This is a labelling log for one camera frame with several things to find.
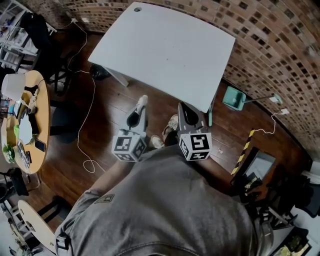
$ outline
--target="green box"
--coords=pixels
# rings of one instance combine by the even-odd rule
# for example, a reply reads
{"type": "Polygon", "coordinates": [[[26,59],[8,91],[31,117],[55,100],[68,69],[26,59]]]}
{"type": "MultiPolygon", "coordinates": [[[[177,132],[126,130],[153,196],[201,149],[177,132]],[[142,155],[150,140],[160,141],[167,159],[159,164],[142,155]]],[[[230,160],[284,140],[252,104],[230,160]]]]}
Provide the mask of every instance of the green box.
{"type": "Polygon", "coordinates": [[[231,86],[228,86],[224,94],[222,103],[234,110],[241,111],[246,101],[246,95],[231,86]]]}

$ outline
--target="round wooden table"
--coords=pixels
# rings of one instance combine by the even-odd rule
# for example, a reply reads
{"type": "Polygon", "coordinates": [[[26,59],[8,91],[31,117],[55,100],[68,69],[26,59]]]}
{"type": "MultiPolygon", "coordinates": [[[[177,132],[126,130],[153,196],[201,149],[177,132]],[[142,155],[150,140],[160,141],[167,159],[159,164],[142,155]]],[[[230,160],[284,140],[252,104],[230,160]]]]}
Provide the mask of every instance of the round wooden table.
{"type": "MultiPolygon", "coordinates": [[[[30,163],[29,168],[24,165],[18,151],[16,151],[18,138],[16,138],[14,134],[14,126],[18,125],[19,121],[12,114],[8,114],[7,117],[7,142],[12,146],[15,146],[13,147],[15,149],[15,161],[19,168],[27,174],[34,174],[39,171],[45,161],[47,150],[49,147],[51,108],[47,85],[43,76],[38,71],[31,70],[25,74],[25,86],[32,88],[36,85],[38,85],[39,87],[39,92],[36,98],[37,113],[35,114],[35,120],[39,129],[39,134],[36,137],[39,141],[45,143],[45,152],[42,152],[41,150],[36,148],[34,140],[30,144],[23,145],[25,152],[30,151],[32,163],[30,163]]],[[[31,97],[31,92],[25,90],[22,95],[22,99],[27,104],[29,104],[31,97]]]]}
{"type": "Polygon", "coordinates": [[[25,222],[31,233],[34,235],[34,237],[38,239],[39,242],[47,247],[50,251],[56,253],[55,234],[45,222],[45,220],[41,218],[38,212],[36,212],[35,209],[33,209],[26,201],[19,200],[18,208],[23,221],[25,222]]]}

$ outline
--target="brick wall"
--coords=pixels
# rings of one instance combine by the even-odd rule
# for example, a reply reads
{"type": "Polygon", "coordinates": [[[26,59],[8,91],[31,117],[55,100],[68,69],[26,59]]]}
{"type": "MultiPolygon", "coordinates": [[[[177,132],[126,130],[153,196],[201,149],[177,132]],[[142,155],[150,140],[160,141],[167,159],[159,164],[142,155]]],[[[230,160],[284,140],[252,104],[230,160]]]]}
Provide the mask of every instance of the brick wall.
{"type": "MultiPolygon", "coordinates": [[[[22,0],[57,29],[62,10],[86,17],[89,31],[105,32],[133,0],[22,0]]],[[[288,108],[279,120],[320,159],[320,10],[312,0],[148,0],[216,26],[236,37],[224,78],[253,98],[281,95],[288,108]]]]}

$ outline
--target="paper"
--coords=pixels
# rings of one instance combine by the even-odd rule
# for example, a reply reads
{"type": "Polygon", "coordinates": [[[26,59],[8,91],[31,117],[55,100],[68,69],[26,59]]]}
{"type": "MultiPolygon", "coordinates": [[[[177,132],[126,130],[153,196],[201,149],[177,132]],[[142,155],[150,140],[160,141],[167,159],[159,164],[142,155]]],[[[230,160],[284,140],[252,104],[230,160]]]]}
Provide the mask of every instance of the paper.
{"type": "Polygon", "coordinates": [[[2,148],[7,145],[7,119],[4,118],[1,126],[1,145],[2,148]]]}
{"type": "Polygon", "coordinates": [[[16,117],[19,115],[20,107],[21,107],[21,102],[20,102],[20,100],[18,100],[15,102],[14,107],[13,107],[13,113],[16,117]]]}
{"type": "Polygon", "coordinates": [[[31,123],[29,122],[28,115],[25,114],[24,117],[20,120],[19,139],[23,142],[24,145],[27,145],[30,143],[32,138],[33,136],[31,123]]]}

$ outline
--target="white cable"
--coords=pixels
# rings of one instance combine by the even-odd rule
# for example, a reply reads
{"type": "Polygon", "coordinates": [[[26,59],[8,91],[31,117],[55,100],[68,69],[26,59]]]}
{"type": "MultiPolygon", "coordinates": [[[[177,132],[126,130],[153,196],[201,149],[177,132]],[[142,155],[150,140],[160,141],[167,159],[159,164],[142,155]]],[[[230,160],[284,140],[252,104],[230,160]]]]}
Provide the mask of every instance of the white cable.
{"type": "Polygon", "coordinates": [[[273,132],[266,132],[264,129],[258,129],[258,130],[254,130],[255,132],[258,132],[258,131],[263,131],[265,134],[274,134],[275,131],[276,131],[276,120],[274,119],[274,115],[284,115],[285,113],[274,113],[271,118],[274,122],[274,126],[273,126],[273,132]]]}
{"type": "MultiPolygon", "coordinates": [[[[79,29],[81,29],[81,30],[85,33],[85,43],[84,43],[84,45],[80,48],[80,50],[74,55],[74,56],[76,56],[76,55],[78,55],[78,54],[80,53],[80,51],[83,49],[83,47],[85,47],[85,45],[87,44],[88,34],[87,34],[81,27],[79,27],[78,24],[76,24],[75,22],[71,21],[70,24],[71,24],[71,23],[74,23],[79,29]]],[[[86,71],[83,71],[83,70],[73,71],[73,70],[69,69],[69,64],[70,64],[70,62],[72,61],[72,59],[74,58],[74,56],[72,56],[72,58],[70,59],[70,61],[69,61],[69,63],[68,63],[68,66],[67,66],[67,69],[68,69],[69,71],[71,71],[71,72],[74,72],[74,73],[83,72],[83,73],[89,74],[89,72],[86,72],[86,71]]],[[[79,129],[78,139],[77,139],[77,147],[78,147],[78,149],[82,152],[82,154],[84,154],[87,158],[89,158],[88,160],[85,160],[85,161],[83,162],[83,164],[82,164],[82,165],[83,165],[83,168],[84,168],[87,172],[89,172],[89,173],[91,173],[91,174],[95,173],[95,171],[96,171],[96,168],[95,168],[94,163],[96,163],[104,172],[106,172],[106,171],[101,167],[101,165],[100,165],[97,161],[92,160],[91,157],[88,156],[88,155],[80,148],[80,146],[79,146],[81,129],[82,129],[82,127],[84,126],[84,124],[85,124],[85,122],[86,122],[86,120],[87,120],[87,118],[88,118],[88,116],[89,116],[91,107],[92,107],[92,105],[93,105],[93,103],[94,103],[94,99],[95,99],[96,83],[95,83],[95,80],[94,80],[93,77],[92,77],[92,81],[93,81],[93,84],[94,84],[92,101],[91,101],[91,104],[90,104],[88,113],[86,114],[86,117],[85,117],[85,119],[84,119],[84,121],[83,121],[83,123],[82,123],[82,125],[81,125],[81,127],[80,127],[80,129],[79,129]],[[90,170],[88,170],[88,169],[86,168],[86,166],[85,166],[85,163],[86,163],[86,162],[91,162],[92,167],[93,167],[93,171],[90,171],[90,170]]]]}
{"type": "Polygon", "coordinates": [[[70,24],[72,24],[72,23],[74,23],[74,22],[73,22],[73,21],[71,21],[68,25],[63,26],[63,27],[61,27],[61,28],[59,28],[59,29],[60,29],[60,30],[62,30],[62,29],[64,29],[64,28],[66,28],[66,27],[70,26],[70,24]]]}
{"type": "Polygon", "coordinates": [[[91,101],[91,105],[90,105],[90,107],[89,107],[88,114],[86,114],[86,117],[85,117],[85,119],[84,119],[84,121],[83,121],[83,123],[82,123],[82,125],[81,125],[81,127],[80,127],[80,129],[79,129],[79,132],[78,132],[78,142],[77,142],[78,149],[79,149],[85,156],[87,156],[87,157],[89,158],[89,160],[85,160],[85,161],[83,162],[83,164],[82,164],[82,165],[83,165],[83,168],[84,168],[87,172],[89,172],[89,173],[91,173],[91,174],[95,173],[95,171],[96,171],[96,168],[95,168],[94,163],[96,163],[104,172],[106,172],[106,171],[100,166],[100,164],[99,164],[97,161],[92,160],[92,159],[90,158],[90,156],[88,156],[85,152],[83,152],[83,150],[79,147],[80,131],[81,131],[82,127],[84,126],[84,124],[85,124],[85,122],[86,122],[86,120],[87,120],[87,117],[89,116],[89,113],[90,113],[92,104],[94,103],[94,99],[95,99],[96,83],[95,83],[94,78],[92,78],[92,81],[93,81],[93,84],[94,84],[92,101],[91,101]],[[86,163],[86,162],[91,162],[92,167],[93,167],[93,171],[89,171],[89,170],[86,168],[86,166],[85,166],[85,163],[86,163]]]}
{"type": "Polygon", "coordinates": [[[83,71],[83,70],[73,71],[73,70],[69,69],[70,62],[72,61],[72,59],[73,59],[76,55],[78,55],[78,54],[81,52],[82,48],[85,47],[85,45],[87,44],[87,39],[88,39],[88,34],[87,34],[87,32],[84,31],[81,27],[79,27],[77,23],[75,23],[75,22],[73,22],[73,23],[74,23],[79,29],[81,29],[81,30],[85,33],[85,43],[84,43],[84,45],[80,48],[80,50],[79,50],[74,56],[72,56],[72,58],[70,59],[70,61],[69,61],[69,63],[68,63],[68,66],[67,66],[66,68],[67,68],[69,71],[74,72],[74,73],[83,72],[83,73],[89,74],[89,72],[86,72],[86,71],[83,71]]]}

